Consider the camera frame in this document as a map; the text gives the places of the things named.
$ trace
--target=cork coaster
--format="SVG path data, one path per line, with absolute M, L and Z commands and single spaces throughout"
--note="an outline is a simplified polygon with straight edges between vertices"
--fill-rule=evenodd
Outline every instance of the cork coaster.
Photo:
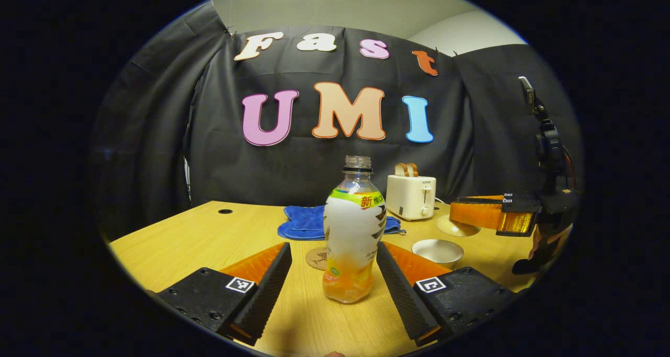
M 325 271 L 326 266 L 328 266 L 328 262 L 326 261 L 326 254 L 327 252 L 325 247 L 314 248 L 307 253 L 305 260 L 309 266 L 321 271 Z

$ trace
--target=juice bottle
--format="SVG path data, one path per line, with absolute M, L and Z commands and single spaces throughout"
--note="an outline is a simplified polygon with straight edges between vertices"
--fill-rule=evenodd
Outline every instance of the juice bottle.
M 323 209 L 328 266 L 323 272 L 326 297 L 351 304 L 370 293 L 377 243 L 386 228 L 386 205 L 370 181 L 370 157 L 347 156 L 344 180 Z

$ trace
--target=toaster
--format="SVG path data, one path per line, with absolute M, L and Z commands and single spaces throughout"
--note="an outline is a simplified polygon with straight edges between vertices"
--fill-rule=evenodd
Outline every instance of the toaster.
M 402 219 L 433 217 L 436 180 L 430 176 L 389 175 L 386 207 Z

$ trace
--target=white wall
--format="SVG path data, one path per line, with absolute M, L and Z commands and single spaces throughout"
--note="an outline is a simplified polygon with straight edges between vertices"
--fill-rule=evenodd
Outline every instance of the white wall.
M 342 26 L 407 39 L 439 21 L 479 10 L 467 0 L 213 0 L 232 32 L 279 26 Z
M 409 38 L 426 47 L 454 56 L 504 44 L 527 44 L 502 21 L 483 12 L 467 12 L 446 18 Z

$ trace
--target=orange letter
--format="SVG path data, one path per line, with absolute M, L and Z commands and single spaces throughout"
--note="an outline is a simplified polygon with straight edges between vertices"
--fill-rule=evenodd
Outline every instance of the orange letter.
M 428 56 L 428 54 L 424 51 L 412 51 L 412 54 L 419 59 L 419 66 L 421 69 L 423 69 L 424 72 L 428 73 L 429 75 L 438 75 L 438 71 L 435 69 L 431 68 L 430 63 L 435 63 L 435 60 Z
M 314 89 L 321 94 L 319 124 L 311 130 L 314 137 L 336 137 L 338 130 L 333 126 L 334 118 L 337 118 L 346 137 L 354 133 L 361 118 L 361 127 L 356 132 L 360 138 L 383 140 L 386 137 L 381 129 L 381 99 L 384 92 L 373 87 L 364 87 L 354 104 L 351 104 L 339 83 L 319 82 L 314 84 Z

